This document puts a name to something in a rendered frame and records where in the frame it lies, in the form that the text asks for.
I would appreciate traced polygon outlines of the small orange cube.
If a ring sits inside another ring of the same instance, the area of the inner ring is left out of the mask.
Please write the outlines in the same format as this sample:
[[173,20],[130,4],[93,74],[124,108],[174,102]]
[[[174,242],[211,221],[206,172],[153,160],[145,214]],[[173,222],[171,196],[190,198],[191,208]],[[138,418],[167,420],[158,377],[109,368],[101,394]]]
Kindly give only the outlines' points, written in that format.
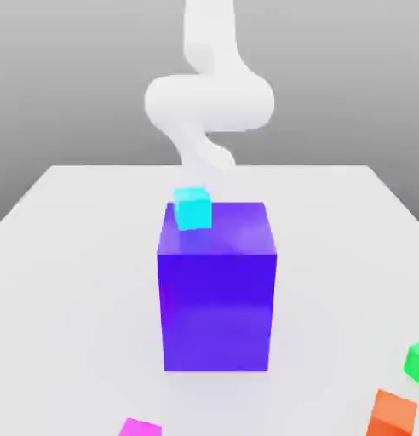
[[413,436],[417,403],[379,389],[366,436]]

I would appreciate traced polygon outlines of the small magenta cube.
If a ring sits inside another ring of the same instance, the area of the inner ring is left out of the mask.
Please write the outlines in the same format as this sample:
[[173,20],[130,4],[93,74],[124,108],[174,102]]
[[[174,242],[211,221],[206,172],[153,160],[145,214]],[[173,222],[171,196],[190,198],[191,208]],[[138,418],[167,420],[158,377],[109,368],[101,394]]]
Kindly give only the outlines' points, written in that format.
[[127,418],[118,436],[162,436],[159,425]]

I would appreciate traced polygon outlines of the small cyan cube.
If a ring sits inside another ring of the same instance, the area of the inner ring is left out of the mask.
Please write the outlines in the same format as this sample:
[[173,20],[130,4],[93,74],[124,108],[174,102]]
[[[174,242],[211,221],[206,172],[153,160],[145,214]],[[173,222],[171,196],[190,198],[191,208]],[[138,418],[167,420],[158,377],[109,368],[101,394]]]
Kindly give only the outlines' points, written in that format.
[[212,202],[204,186],[174,190],[174,216],[180,231],[212,227]]

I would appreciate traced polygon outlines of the large purple box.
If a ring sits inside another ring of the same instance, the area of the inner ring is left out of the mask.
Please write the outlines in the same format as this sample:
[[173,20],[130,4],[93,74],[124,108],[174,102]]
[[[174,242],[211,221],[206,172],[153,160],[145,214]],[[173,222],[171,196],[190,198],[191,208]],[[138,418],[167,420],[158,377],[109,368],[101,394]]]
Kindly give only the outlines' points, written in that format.
[[277,251],[262,203],[214,203],[212,226],[179,230],[167,204],[158,251],[164,368],[268,369]]

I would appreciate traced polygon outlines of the small green cube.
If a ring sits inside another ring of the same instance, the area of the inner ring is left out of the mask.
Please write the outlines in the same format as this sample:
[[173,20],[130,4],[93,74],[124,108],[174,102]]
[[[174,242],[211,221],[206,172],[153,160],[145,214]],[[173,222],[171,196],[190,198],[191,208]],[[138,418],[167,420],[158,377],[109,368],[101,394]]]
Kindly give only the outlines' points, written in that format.
[[404,372],[419,384],[419,342],[409,347]]

